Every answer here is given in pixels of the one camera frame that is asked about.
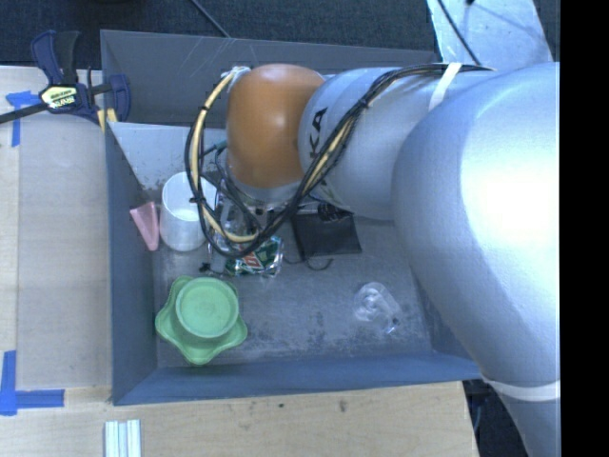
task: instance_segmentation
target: green plastic lid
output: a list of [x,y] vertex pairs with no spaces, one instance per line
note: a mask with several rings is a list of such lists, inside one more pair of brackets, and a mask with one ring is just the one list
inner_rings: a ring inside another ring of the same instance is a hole
[[195,366],[206,364],[247,337],[237,289],[216,278],[178,277],[154,324],[158,334]]
[[176,299],[178,320],[197,337],[216,338],[227,333],[239,314],[235,291],[215,278],[187,283]]

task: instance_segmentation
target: black floor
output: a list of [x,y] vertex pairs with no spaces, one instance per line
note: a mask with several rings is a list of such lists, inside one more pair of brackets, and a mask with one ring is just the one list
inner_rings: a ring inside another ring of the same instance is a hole
[[[0,0],[0,64],[33,65],[29,44],[45,30],[82,32],[75,63],[101,68],[99,30],[242,37],[434,50],[425,0]],[[534,0],[546,40],[560,60],[560,0]],[[482,457],[526,457],[497,395],[465,383]]]

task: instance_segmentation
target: blue tape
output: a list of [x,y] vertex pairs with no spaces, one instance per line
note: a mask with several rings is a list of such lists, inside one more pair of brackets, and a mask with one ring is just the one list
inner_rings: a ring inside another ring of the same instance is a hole
[[[14,107],[15,110],[19,110],[22,107],[29,107],[30,105],[37,105],[40,103],[38,95],[33,94],[29,90],[19,91],[17,93],[9,93],[7,100]],[[19,119],[12,122],[12,139],[10,146],[16,148],[21,142],[21,121]]]
[[16,350],[4,353],[2,383],[0,384],[0,415],[14,416],[18,409],[62,407],[65,393],[63,389],[15,390],[16,359]]

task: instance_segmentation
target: black wire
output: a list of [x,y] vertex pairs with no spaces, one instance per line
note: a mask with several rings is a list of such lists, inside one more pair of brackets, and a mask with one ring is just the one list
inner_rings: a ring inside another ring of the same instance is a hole
[[205,8],[197,0],[190,0],[190,2],[192,2],[192,4],[199,10],[200,13],[207,17],[209,22],[211,22],[215,26],[215,28],[222,33],[224,37],[230,37],[230,35],[228,35],[228,32],[226,32],[223,27],[218,24],[218,22],[216,22],[216,20],[209,14],[207,10],[205,10]]
[[440,7],[442,8],[442,11],[444,12],[444,15],[448,19],[448,23],[450,24],[450,27],[452,27],[453,31],[455,32],[455,34],[457,34],[457,37],[459,38],[459,40],[461,41],[461,43],[465,47],[465,50],[467,50],[467,53],[474,60],[474,63],[476,63],[478,66],[481,66],[480,59],[478,59],[476,54],[474,54],[474,51],[471,50],[471,48],[469,47],[469,45],[465,41],[465,38],[462,36],[461,32],[457,28],[457,24],[455,24],[455,21],[450,16],[450,13],[448,13],[448,9],[446,8],[446,5],[444,4],[444,2],[442,0],[438,0],[438,3],[440,4]]

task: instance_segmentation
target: pink object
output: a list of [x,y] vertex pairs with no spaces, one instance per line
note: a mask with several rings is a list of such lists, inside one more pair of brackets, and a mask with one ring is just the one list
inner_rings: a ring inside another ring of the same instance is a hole
[[129,211],[138,230],[144,237],[148,250],[159,248],[159,217],[154,202],[143,204]]

